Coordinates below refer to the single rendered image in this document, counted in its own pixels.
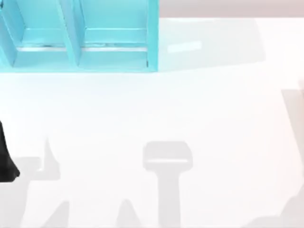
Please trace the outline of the light blue rack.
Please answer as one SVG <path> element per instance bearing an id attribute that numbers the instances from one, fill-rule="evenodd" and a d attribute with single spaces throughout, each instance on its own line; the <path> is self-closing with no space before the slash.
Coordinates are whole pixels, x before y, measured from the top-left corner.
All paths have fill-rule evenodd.
<path id="1" fill-rule="evenodd" d="M 156 72 L 159 0 L 0 0 L 0 73 Z"/>

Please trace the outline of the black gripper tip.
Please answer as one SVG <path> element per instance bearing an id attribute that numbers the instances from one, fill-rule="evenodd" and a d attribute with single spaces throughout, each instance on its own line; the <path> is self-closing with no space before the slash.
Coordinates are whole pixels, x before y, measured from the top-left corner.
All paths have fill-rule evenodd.
<path id="1" fill-rule="evenodd" d="M 0 183 L 13 182 L 19 176 L 20 171 L 10 156 L 0 121 Z"/>

